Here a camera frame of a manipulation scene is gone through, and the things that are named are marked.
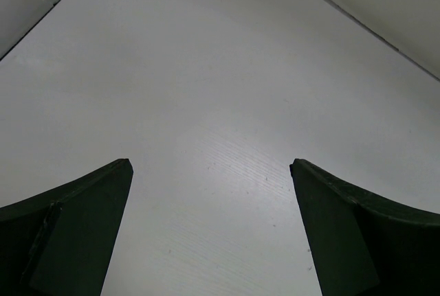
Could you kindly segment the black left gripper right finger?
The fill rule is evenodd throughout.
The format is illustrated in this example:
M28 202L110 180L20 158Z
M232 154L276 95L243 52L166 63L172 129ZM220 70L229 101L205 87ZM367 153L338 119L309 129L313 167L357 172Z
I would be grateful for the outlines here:
M439 215L290 165L323 295L438 295Z

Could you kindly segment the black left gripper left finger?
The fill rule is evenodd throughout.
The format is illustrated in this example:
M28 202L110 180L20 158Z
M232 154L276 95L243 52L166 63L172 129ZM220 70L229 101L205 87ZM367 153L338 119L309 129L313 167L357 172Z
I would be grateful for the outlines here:
M133 178L117 159L1 208L2 295L100 295Z

